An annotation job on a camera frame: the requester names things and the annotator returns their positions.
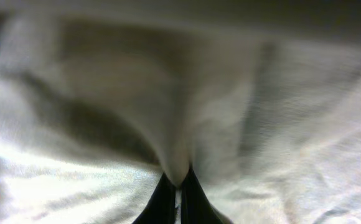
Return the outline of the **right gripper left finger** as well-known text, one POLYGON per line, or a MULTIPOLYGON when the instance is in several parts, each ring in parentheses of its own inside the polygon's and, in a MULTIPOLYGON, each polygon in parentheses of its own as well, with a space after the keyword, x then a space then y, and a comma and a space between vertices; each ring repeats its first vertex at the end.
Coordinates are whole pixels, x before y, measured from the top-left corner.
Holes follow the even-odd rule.
POLYGON ((133 224, 174 224, 176 188, 163 174, 144 210, 133 224))

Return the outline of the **white Puma t-shirt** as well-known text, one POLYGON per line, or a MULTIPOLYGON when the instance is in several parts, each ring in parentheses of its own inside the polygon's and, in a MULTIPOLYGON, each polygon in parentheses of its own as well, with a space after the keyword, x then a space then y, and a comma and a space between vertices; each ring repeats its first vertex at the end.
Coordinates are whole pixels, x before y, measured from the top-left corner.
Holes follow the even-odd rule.
POLYGON ((0 16, 0 223, 132 223, 189 170, 225 223, 361 223, 361 47, 0 16))

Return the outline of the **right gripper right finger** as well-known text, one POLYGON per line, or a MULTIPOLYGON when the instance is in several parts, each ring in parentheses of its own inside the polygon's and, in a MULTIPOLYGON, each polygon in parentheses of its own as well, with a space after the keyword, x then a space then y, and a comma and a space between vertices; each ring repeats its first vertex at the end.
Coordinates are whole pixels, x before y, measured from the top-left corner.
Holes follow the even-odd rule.
POLYGON ((230 220, 219 213, 209 202, 192 166, 181 184, 182 224, 228 224, 230 220))

